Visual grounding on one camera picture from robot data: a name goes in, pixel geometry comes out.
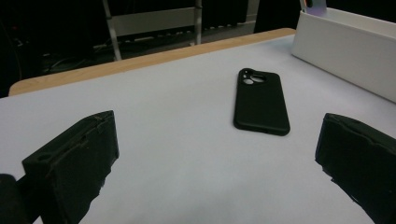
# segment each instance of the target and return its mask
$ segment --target chair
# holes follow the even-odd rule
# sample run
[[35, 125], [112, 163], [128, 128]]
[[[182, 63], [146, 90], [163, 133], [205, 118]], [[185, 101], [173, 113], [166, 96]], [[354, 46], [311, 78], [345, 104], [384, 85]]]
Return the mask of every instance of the chair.
[[121, 60], [117, 37], [166, 30], [184, 26], [195, 27], [195, 44], [201, 44], [202, 0], [195, 7], [111, 16], [107, 0], [103, 0], [108, 31], [110, 32], [116, 61]]

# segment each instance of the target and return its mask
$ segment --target floor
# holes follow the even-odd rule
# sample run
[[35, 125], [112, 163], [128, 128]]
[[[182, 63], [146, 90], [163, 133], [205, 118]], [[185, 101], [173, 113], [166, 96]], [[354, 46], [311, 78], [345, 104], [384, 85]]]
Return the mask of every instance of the floor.
[[[255, 21], [247, 21], [236, 26], [218, 27], [203, 30], [202, 43], [209, 43], [221, 39], [233, 38], [242, 35], [253, 34]], [[151, 38], [135, 40], [123, 39], [120, 42], [120, 51], [123, 59], [148, 55], [170, 49], [180, 49], [190, 46], [193, 43], [194, 34], [191, 32], [176, 33], [170, 35], [160, 35]], [[114, 52], [110, 41], [103, 46], [97, 46], [94, 50], [94, 57], [91, 59], [65, 58], [48, 59], [44, 61], [41, 75], [60, 73], [81, 67], [92, 66], [100, 63], [110, 63], [114, 61]]]

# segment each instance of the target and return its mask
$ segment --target white box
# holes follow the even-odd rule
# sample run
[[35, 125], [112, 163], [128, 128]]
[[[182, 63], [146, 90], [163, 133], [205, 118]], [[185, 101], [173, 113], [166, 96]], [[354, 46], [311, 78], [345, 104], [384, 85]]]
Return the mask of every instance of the white box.
[[396, 102], [396, 24], [327, 8], [300, 13], [292, 54]]

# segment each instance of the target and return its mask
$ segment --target black phone case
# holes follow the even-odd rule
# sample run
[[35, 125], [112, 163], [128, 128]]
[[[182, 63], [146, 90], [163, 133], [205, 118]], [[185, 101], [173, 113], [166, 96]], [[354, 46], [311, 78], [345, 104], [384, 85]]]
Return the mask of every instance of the black phone case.
[[250, 68], [239, 72], [233, 125], [254, 132], [289, 133], [288, 112], [278, 74]]

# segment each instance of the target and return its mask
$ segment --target white table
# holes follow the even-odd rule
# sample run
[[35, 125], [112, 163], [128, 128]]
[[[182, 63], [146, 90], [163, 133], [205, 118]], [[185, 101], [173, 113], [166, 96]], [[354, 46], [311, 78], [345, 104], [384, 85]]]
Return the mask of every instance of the white table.
[[[290, 55], [293, 35], [0, 100], [0, 171], [114, 110], [120, 158], [81, 223], [373, 221], [315, 162], [325, 113], [396, 136], [396, 104]], [[240, 69], [281, 76], [287, 136], [232, 125]]]

